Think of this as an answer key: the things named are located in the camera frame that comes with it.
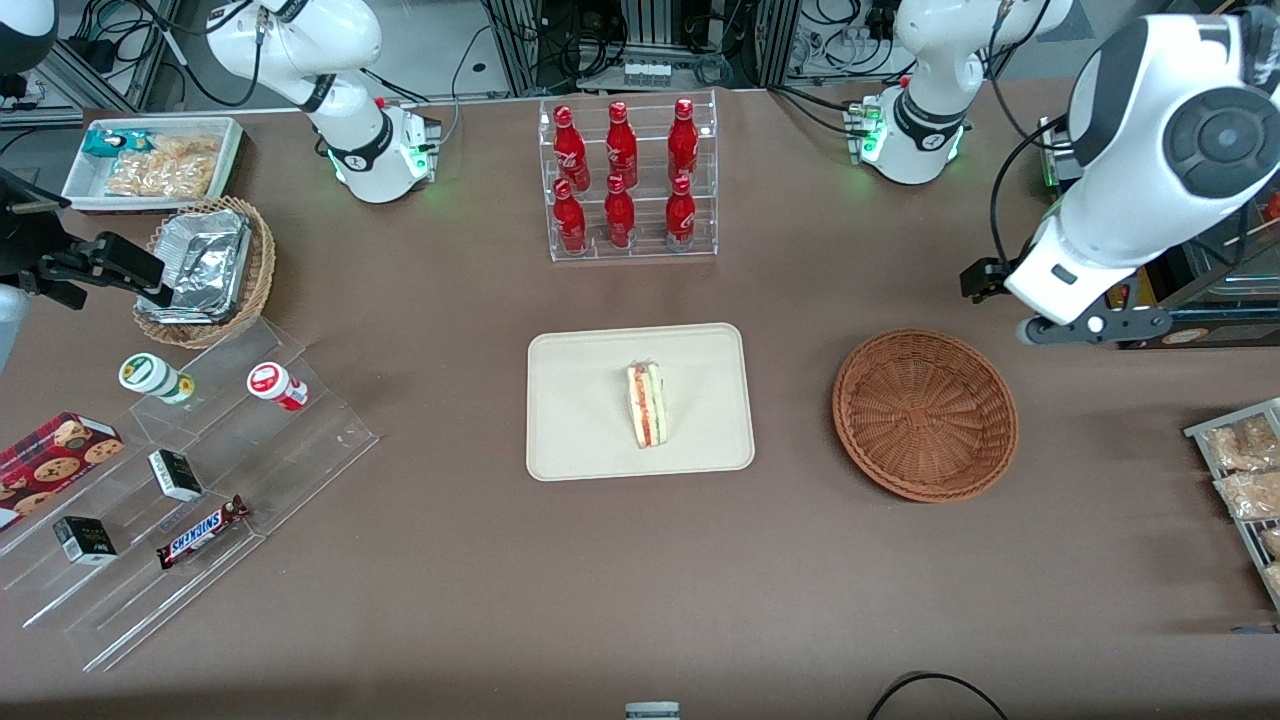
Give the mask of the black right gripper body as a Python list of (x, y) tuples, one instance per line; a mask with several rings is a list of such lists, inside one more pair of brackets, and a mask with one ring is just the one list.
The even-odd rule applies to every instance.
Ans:
[(63, 197), (13, 174), (1, 172), (1, 283), (20, 290), (18, 274), (35, 272), (42, 278), (44, 256), (63, 249), (58, 213)]

